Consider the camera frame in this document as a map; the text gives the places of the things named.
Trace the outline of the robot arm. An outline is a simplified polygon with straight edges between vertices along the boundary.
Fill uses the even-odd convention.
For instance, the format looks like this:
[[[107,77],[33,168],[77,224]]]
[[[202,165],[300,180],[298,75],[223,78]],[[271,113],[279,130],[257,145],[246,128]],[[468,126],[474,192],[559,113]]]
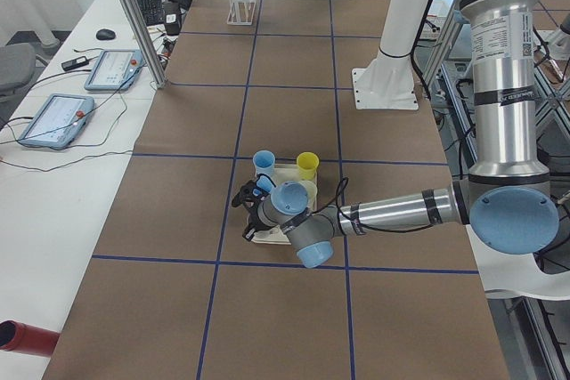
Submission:
[[[459,0],[471,28],[476,163],[439,190],[312,211],[305,188],[243,185],[233,206],[248,211],[243,238],[283,236],[307,268],[328,261],[331,241],[369,231],[404,234],[446,222],[470,225],[488,247],[536,253],[558,234],[550,172],[536,148],[533,7],[539,0]]]

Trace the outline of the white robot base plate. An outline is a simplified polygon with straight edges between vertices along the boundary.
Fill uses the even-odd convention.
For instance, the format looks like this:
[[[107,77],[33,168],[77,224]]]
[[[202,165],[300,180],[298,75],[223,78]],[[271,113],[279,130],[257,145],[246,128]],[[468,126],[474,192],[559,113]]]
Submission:
[[[410,66],[403,70],[352,69],[354,104],[357,109],[417,110]]]

